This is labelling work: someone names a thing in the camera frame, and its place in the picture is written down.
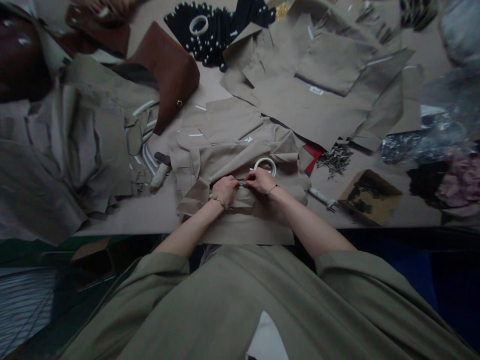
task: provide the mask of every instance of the olive green clothing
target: olive green clothing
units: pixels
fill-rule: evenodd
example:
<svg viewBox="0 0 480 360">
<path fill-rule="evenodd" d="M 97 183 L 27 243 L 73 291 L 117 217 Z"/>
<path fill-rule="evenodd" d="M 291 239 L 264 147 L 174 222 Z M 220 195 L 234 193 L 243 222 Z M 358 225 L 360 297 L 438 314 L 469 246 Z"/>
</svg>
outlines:
<svg viewBox="0 0 480 360">
<path fill-rule="evenodd" d="M 145 256 L 64 359 L 245 359 L 262 311 L 289 359 L 478 359 L 384 260 L 315 259 L 281 246 L 223 245 L 192 275 L 186 259 Z"/>
</svg>

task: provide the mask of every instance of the small box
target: small box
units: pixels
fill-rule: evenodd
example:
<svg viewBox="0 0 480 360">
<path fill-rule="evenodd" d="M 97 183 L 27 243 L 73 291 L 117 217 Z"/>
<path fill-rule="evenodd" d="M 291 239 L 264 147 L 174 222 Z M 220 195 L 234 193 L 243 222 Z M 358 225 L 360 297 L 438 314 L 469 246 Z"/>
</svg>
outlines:
<svg viewBox="0 0 480 360">
<path fill-rule="evenodd" d="M 354 176 L 338 203 L 369 224 L 383 225 L 392 217 L 402 195 L 376 172 L 363 170 Z"/>
</svg>

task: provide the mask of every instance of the khaki sleeve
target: khaki sleeve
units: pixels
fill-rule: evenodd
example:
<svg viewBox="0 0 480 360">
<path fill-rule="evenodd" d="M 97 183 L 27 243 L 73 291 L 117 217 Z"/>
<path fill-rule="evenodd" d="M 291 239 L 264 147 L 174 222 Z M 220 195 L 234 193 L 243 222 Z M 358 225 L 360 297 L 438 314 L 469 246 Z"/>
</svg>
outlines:
<svg viewBox="0 0 480 360">
<path fill-rule="evenodd" d="M 475 352 L 383 259 L 362 251 L 315 259 L 318 276 L 413 359 L 478 359 Z"/>
<path fill-rule="evenodd" d="M 146 255 L 82 329 L 61 359 L 116 359 L 156 304 L 189 275 L 187 259 Z"/>
</svg>

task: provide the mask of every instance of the thin bracelet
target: thin bracelet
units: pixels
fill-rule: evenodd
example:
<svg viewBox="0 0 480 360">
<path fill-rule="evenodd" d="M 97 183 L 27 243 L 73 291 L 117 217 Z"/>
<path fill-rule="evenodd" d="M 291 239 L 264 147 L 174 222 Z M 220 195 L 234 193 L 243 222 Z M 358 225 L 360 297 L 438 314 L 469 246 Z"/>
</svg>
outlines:
<svg viewBox="0 0 480 360">
<path fill-rule="evenodd" d="M 265 195 L 270 194 L 270 192 L 271 192 L 273 189 L 275 189 L 277 186 L 278 186 L 278 184 L 275 184 L 275 186 L 272 187 L 270 190 L 268 190 L 268 191 L 265 193 Z"/>
<path fill-rule="evenodd" d="M 225 201 L 220 200 L 220 198 L 217 195 L 210 194 L 210 199 L 217 200 L 220 202 L 221 206 L 225 209 L 228 210 L 230 207 L 225 203 Z"/>
</svg>

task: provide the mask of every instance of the plastic bag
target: plastic bag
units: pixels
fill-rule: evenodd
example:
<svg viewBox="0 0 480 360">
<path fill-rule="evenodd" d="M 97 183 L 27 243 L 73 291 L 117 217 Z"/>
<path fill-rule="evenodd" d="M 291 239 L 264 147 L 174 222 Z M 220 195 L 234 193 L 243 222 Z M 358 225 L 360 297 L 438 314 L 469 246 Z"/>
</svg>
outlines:
<svg viewBox="0 0 480 360">
<path fill-rule="evenodd" d="M 479 0 L 450 0 L 440 20 L 440 33 L 450 59 L 480 71 Z"/>
<path fill-rule="evenodd" d="M 414 160 L 431 164 L 446 154 L 468 149 L 480 139 L 480 76 L 466 68 L 426 84 L 420 94 L 422 129 L 387 136 L 382 143 L 386 164 Z"/>
</svg>

